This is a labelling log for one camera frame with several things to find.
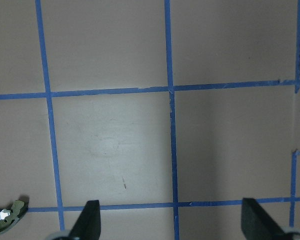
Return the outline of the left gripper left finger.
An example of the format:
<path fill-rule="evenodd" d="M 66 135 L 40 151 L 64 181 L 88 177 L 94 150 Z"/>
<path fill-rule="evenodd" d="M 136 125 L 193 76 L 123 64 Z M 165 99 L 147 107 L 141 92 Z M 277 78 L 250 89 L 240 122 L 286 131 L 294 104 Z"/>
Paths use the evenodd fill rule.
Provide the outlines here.
<path fill-rule="evenodd" d="M 98 240 L 101 236 L 101 211 L 98 200 L 89 200 L 72 227 L 70 240 Z"/>

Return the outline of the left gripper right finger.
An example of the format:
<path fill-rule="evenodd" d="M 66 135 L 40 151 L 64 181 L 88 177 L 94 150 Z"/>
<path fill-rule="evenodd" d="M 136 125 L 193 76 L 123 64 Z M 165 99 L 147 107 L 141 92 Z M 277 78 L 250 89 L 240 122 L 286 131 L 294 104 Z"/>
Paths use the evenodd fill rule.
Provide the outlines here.
<path fill-rule="evenodd" d="M 243 198 L 241 231 L 246 240 L 284 240 L 286 233 L 254 198 Z"/>

